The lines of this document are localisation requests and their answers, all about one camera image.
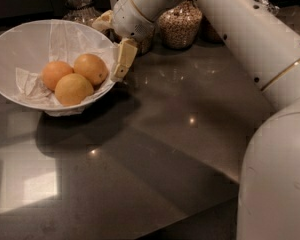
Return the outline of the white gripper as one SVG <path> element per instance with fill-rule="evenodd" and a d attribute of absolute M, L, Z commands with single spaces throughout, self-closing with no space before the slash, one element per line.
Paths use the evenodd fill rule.
<path fill-rule="evenodd" d="M 122 81 L 132 66 L 138 51 L 136 41 L 143 41 L 154 30 L 154 24 L 142 15 L 133 0 L 118 0 L 113 11 L 101 14 L 92 27 L 98 31 L 113 28 L 117 35 L 124 37 L 118 45 L 117 62 L 111 73 L 114 82 Z"/>

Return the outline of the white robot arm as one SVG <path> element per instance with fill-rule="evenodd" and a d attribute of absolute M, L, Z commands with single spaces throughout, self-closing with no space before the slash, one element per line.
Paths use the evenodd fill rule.
<path fill-rule="evenodd" d="M 119 0 L 117 31 L 152 19 L 177 0 Z M 255 86 L 275 108 L 251 138 L 241 166 L 237 240 L 300 240 L 300 35 L 256 0 L 195 0 Z M 140 112 L 157 141 L 194 150 L 224 168 L 245 111 L 258 101 L 233 75 L 208 78 L 196 57 L 173 97 L 158 81 L 142 87 Z"/>

